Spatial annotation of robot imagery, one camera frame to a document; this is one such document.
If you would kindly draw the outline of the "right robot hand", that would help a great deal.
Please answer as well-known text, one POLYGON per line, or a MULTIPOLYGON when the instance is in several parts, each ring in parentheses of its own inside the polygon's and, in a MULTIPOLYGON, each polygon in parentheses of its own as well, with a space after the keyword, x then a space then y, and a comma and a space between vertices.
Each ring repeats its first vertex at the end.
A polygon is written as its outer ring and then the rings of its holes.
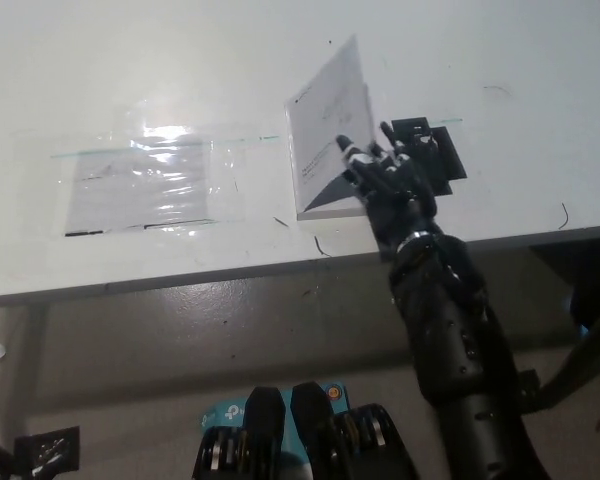
POLYGON ((336 137, 345 171, 342 177, 362 202, 381 257, 391 259, 411 238, 437 235, 437 204, 424 170, 417 163, 429 145, 404 143, 392 127, 380 129, 390 143, 389 150, 377 142, 361 149, 345 135, 336 137))

